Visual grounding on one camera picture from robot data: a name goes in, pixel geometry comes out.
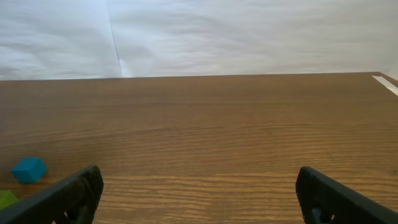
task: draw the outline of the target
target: green cube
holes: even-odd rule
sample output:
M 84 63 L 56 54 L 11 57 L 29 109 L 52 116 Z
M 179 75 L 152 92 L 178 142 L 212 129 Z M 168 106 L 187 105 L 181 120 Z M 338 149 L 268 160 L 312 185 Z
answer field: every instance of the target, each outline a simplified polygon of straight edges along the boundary
M 10 190 L 0 190 L 0 210 L 16 203 L 18 198 Z

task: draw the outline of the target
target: white wall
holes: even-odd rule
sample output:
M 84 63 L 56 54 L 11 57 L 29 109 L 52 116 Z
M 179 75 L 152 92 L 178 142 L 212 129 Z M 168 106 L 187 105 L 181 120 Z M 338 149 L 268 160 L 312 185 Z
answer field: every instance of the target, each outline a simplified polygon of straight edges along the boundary
M 3 0 L 0 79 L 389 73 L 397 10 L 396 0 Z

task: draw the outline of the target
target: robotic claw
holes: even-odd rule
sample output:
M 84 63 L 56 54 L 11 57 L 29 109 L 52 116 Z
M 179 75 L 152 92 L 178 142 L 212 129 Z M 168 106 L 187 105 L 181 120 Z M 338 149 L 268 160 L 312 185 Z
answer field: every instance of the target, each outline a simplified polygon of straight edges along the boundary
M 90 224 L 103 187 L 100 169 L 89 166 L 1 210 L 0 224 Z M 311 167 L 301 168 L 296 193 L 306 224 L 398 223 L 398 213 Z

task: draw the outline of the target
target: white tape strip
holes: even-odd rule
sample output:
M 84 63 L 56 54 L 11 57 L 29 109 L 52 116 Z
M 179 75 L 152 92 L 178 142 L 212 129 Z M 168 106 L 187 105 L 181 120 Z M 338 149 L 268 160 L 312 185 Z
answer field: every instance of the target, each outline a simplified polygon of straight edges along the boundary
M 391 92 L 393 92 L 395 95 L 398 96 L 398 88 L 396 86 L 394 86 L 391 82 L 389 82 L 388 80 L 386 80 L 383 77 L 376 77 L 373 76 L 373 78 L 375 78 L 377 81 L 379 81 L 381 84 L 383 84 L 387 89 L 389 89 Z

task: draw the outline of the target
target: wood grain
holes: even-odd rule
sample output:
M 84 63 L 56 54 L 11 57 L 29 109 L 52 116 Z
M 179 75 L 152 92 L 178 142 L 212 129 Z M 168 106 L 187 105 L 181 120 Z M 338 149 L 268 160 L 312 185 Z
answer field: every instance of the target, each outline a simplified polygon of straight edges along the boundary
M 0 82 L 0 188 L 97 164 L 95 223 L 303 223 L 312 166 L 398 211 L 398 97 L 371 75 Z M 38 184 L 9 173 L 26 156 Z

